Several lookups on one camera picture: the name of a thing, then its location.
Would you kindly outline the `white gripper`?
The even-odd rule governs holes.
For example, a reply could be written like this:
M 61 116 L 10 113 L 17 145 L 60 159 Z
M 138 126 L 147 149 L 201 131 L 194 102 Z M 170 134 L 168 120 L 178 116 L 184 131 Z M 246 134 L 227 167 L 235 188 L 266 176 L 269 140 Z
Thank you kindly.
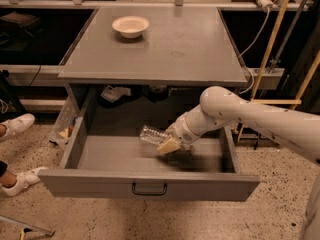
M 187 124 L 188 112 L 185 112 L 172 123 L 165 132 L 169 134 L 161 144 L 158 145 L 157 151 L 161 154 L 168 154 L 179 150 L 183 144 L 191 144 L 200 138 L 199 135 L 192 132 Z

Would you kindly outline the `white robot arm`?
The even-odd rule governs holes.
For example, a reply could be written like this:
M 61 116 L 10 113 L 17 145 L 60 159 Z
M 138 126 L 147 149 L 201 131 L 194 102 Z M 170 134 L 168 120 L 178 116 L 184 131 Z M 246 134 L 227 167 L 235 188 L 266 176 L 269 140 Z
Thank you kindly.
M 244 124 L 314 164 L 320 163 L 320 116 L 247 101 L 219 86 L 205 89 L 199 104 L 166 129 L 169 136 L 158 151 L 177 151 L 232 122 Z

